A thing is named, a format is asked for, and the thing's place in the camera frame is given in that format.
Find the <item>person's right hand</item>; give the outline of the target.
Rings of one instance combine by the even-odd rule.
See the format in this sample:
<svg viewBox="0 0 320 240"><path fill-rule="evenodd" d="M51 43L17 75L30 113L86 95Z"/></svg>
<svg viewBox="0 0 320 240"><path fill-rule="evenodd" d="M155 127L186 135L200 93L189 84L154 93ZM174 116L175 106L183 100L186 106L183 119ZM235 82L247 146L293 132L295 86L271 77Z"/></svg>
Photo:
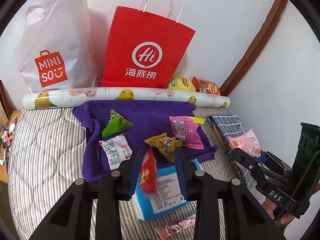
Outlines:
<svg viewBox="0 0 320 240"><path fill-rule="evenodd" d="M265 211L269 214L269 216L272 219L275 219L274 211L277 208L276 204L274 204L271 200L268 198L265 199L265 201L262 203L262 207L265 209ZM293 220L295 219L295 216L292 213L283 213L280 218L277 220L277 224L280 228L287 227Z"/></svg>

